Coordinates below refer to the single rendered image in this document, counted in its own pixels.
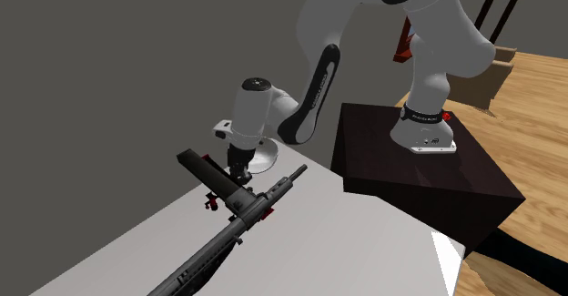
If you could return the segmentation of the dark robot stand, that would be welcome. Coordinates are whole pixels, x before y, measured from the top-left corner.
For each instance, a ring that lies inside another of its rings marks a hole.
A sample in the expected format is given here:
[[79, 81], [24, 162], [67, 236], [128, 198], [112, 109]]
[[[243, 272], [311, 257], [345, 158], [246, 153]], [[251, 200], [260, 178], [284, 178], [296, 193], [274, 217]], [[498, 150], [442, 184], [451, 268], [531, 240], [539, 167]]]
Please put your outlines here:
[[525, 200], [482, 145], [452, 115], [451, 154], [416, 154], [396, 144], [396, 107], [344, 103], [331, 170], [350, 193], [376, 196], [472, 252]]

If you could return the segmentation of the grey round plate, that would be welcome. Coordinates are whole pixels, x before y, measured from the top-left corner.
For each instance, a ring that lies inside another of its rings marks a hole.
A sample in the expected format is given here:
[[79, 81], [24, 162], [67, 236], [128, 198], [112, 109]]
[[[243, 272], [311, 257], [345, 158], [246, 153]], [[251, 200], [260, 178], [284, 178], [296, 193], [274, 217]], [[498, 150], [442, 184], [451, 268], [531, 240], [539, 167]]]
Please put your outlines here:
[[279, 155], [279, 147], [272, 138], [263, 137], [248, 164], [248, 172], [256, 175], [274, 166]]

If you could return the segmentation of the brown box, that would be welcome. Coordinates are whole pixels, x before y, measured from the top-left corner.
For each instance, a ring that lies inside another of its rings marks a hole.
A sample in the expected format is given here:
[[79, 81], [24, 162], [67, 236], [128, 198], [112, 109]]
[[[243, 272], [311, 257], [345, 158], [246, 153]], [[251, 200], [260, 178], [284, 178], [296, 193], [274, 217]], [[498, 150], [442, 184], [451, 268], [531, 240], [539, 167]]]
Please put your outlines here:
[[496, 47], [495, 59], [481, 74], [472, 78], [447, 75], [450, 84], [448, 99], [471, 107], [487, 110], [491, 101], [511, 74], [517, 49]]

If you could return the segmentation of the red box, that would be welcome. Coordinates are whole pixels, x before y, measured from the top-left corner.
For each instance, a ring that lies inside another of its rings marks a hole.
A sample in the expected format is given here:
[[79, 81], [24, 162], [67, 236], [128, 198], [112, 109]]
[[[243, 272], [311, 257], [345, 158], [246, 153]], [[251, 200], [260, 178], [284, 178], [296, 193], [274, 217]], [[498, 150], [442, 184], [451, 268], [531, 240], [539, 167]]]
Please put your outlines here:
[[408, 17], [405, 18], [405, 22], [401, 31], [401, 36], [399, 43], [397, 45], [395, 54], [393, 56], [393, 61], [397, 63], [404, 63], [412, 57], [410, 50], [410, 43], [414, 34], [411, 32], [411, 22]]

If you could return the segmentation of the black toy rifle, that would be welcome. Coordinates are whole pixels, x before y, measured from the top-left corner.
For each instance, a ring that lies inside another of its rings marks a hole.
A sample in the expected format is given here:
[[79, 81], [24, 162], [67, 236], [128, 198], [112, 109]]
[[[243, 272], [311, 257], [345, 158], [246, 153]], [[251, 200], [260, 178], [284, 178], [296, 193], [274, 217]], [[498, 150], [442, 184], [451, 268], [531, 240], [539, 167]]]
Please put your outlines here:
[[308, 169], [301, 165], [268, 191], [255, 193], [239, 185], [212, 158], [200, 156], [190, 148], [178, 153], [177, 161], [209, 189], [207, 207], [214, 209], [221, 199], [232, 216], [224, 229], [147, 296], [194, 296], [210, 281], [234, 247], [242, 243], [241, 236], [264, 220], [273, 211], [273, 205], [293, 188], [293, 181]]

